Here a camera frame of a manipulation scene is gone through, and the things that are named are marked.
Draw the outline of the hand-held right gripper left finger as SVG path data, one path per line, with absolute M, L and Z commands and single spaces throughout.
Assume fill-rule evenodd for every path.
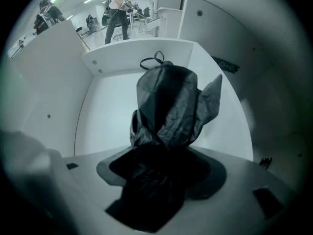
M 108 157 L 127 149 L 124 145 L 97 153 L 64 158 L 67 164 L 75 163 L 78 167 L 70 172 L 80 188 L 83 190 L 96 207 L 95 221 L 100 226 L 103 235 L 147 235 L 145 232 L 133 230 L 120 223 L 105 212 L 105 209 L 117 200 L 121 194 L 122 187 L 110 186 L 96 172 L 98 163 Z

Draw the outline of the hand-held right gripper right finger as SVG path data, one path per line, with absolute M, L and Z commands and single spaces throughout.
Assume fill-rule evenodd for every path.
M 158 235 L 261 235 L 294 198 L 290 187 L 255 162 L 195 146 L 189 150 L 222 163 L 225 183 L 206 200 L 184 202 Z M 267 188 L 282 205 L 270 219 L 253 193 L 261 188 Z

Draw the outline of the white drawer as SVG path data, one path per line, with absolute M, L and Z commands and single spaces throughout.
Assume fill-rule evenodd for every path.
M 130 144 L 137 108 L 139 63 L 161 51 L 166 60 L 192 70 L 199 89 L 222 73 L 198 44 L 142 38 L 85 52 L 70 22 L 61 23 L 4 58 L 0 75 L 1 125 L 36 138 L 63 157 Z

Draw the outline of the black umbrella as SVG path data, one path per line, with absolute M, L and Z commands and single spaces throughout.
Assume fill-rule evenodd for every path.
M 170 61 L 146 69 L 136 85 L 131 150 L 110 163 L 126 183 L 107 213 L 141 232 L 155 233 L 187 200 L 206 200 L 225 183 L 218 161 L 189 149 L 219 114 L 223 77 L 203 90 L 197 75 Z

